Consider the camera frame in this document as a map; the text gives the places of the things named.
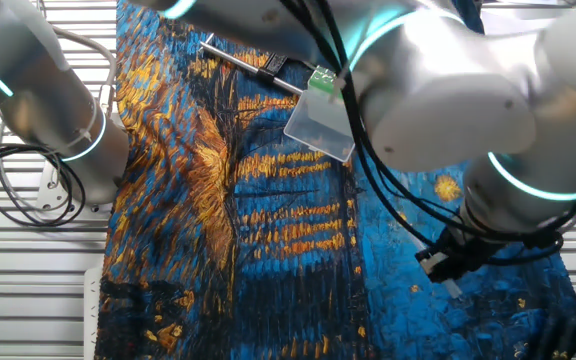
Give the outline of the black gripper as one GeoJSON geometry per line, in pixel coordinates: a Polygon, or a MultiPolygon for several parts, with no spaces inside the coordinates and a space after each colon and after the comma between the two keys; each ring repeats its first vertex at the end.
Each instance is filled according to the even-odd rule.
{"type": "Polygon", "coordinates": [[[442,232],[434,246],[430,280],[441,283],[446,280],[458,280],[468,272],[478,270],[486,261],[499,251],[499,245],[473,238],[464,245],[457,242],[451,232],[442,232]]]}

